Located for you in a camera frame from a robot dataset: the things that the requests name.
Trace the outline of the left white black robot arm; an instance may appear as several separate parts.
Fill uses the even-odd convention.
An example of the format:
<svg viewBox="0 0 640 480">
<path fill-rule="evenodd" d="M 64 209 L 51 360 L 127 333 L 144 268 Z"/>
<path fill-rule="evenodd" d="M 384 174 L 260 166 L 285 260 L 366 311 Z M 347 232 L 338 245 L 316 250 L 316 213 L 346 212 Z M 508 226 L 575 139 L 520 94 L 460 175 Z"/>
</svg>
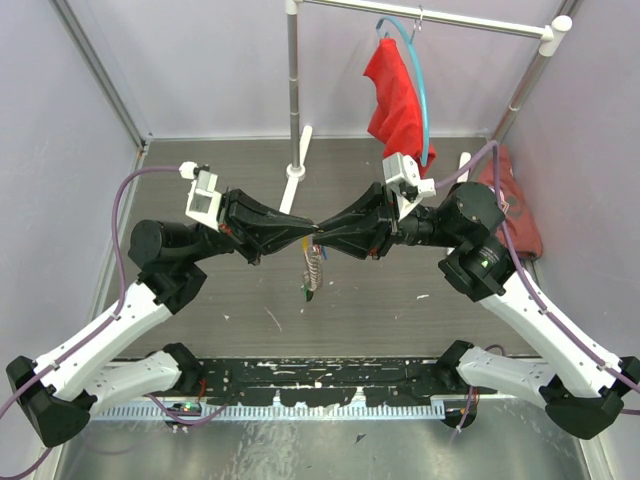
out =
<svg viewBox="0 0 640 480">
<path fill-rule="evenodd" d="M 19 356 L 7 366 L 16 402 L 45 446 L 67 442 L 92 416 L 132 398 L 194 393 L 202 366 L 181 343 L 113 371 L 105 366 L 198 295 L 207 278 L 198 261 L 237 252 L 257 265 L 314 231 L 311 220 L 265 206 L 240 189 L 189 194 L 185 214 L 189 225 L 138 222 L 128 256 L 139 274 L 123 298 L 49 353 L 35 360 Z"/>
</svg>

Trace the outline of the metal numbered keyring organizer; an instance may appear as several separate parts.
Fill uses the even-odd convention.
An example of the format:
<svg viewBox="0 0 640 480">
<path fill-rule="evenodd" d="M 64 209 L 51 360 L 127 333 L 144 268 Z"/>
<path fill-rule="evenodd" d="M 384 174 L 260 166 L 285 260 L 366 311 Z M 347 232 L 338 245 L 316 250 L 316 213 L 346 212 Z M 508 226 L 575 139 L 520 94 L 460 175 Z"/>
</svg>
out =
<svg viewBox="0 0 640 480">
<path fill-rule="evenodd" d="M 305 236 L 309 240 L 307 254 L 304 256 L 305 270 L 302 275 L 302 287 L 305 286 L 314 292 L 314 296 L 323 286 L 323 258 L 320 246 L 314 242 L 311 236 Z"/>
</svg>

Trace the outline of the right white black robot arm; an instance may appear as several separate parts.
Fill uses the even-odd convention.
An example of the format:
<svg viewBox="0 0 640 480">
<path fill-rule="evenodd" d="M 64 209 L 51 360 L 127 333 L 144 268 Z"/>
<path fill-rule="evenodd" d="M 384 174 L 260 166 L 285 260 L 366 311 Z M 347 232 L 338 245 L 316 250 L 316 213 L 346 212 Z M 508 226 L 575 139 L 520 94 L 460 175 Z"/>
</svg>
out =
<svg viewBox="0 0 640 480">
<path fill-rule="evenodd" d="M 583 440 L 610 427 L 623 412 L 624 396 L 639 388 L 639 361 L 602 348 L 535 285 L 496 235 L 505 215 L 494 191 L 457 183 L 439 206 L 418 205 L 406 216 L 400 199 L 375 182 L 322 222 L 313 241 L 361 260 L 380 259 L 396 244 L 449 249 L 438 263 L 445 280 L 506 322 L 542 359 L 534 364 L 457 340 L 436 362 L 442 388 L 452 394 L 487 388 L 517 397 Z"/>
</svg>

